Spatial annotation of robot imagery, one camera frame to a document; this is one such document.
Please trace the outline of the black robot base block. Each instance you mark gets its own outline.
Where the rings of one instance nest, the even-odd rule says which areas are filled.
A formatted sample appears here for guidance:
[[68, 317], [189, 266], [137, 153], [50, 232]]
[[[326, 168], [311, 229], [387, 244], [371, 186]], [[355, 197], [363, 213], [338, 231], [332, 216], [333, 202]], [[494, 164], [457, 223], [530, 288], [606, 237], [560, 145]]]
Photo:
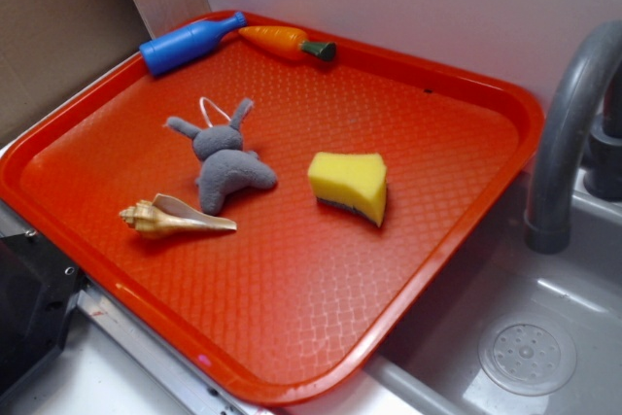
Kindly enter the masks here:
[[34, 229], [1, 239], [1, 403], [64, 350], [80, 267]]

